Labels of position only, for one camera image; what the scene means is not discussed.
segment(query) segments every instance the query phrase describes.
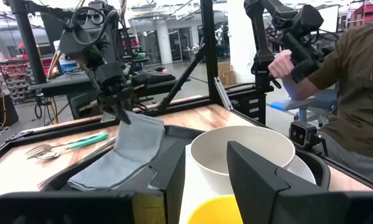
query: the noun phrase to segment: gray towel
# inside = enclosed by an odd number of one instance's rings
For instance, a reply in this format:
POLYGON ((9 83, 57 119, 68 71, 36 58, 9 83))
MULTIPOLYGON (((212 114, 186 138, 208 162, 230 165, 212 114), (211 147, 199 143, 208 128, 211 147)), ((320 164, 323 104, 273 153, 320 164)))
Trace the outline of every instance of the gray towel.
POLYGON ((113 190, 153 160, 165 133, 163 121, 126 113, 131 124, 120 123, 114 149, 71 177, 69 186, 81 191, 113 190))

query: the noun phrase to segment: blue chair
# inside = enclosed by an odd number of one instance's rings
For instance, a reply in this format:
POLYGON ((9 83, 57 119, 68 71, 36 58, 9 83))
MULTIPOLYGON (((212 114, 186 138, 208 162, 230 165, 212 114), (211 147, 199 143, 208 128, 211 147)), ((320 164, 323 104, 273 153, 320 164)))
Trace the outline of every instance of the blue chair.
POLYGON ((319 127, 329 123, 329 116, 337 106, 338 83, 334 89, 325 89, 306 100, 274 101, 271 107, 277 110, 289 111, 298 109, 295 121, 311 122, 318 120, 319 127))

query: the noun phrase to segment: human arm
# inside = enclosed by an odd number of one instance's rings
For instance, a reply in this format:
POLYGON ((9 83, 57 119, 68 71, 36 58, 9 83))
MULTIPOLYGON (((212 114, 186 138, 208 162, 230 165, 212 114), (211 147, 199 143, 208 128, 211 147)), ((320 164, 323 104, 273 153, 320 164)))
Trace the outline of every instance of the human arm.
POLYGON ((291 79, 291 70, 294 68, 290 60, 291 52, 282 51, 269 65, 269 71, 275 78, 281 78, 283 86, 292 100, 304 100, 318 91, 333 84, 343 75, 342 56, 345 54, 347 41, 351 32, 345 32, 335 43, 334 50, 324 58, 320 68, 299 83, 291 79))

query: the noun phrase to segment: white bowl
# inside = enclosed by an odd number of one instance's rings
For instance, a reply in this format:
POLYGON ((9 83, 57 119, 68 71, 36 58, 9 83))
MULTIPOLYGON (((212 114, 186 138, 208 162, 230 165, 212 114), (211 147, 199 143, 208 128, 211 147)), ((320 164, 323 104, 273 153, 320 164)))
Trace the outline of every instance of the white bowl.
POLYGON ((192 160, 201 168, 212 190, 233 194, 226 160, 229 141, 237 141, 272 163, 287 169, 295 156, 293 143, 268 128, 227 126, 205 132, 191 146, 192 160))

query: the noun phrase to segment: gray cloth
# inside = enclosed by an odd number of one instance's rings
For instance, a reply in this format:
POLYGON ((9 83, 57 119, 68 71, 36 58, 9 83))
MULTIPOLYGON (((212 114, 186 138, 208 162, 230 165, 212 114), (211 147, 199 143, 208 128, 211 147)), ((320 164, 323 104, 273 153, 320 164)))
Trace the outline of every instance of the gray cloth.
POLYGON ((69 186, 81 191, 118 188, 157 155, 165 130, 160 119, 127 112, 131 124, 120 123, 115 147, 71 177, 69 186))
MULTIPOLYGON (((373 180, 373 158, 348 151, 322 131, 318 134, 325 138, 330 158, 373 180)), ((323 152, 322 144, 316 148, 323 152)))

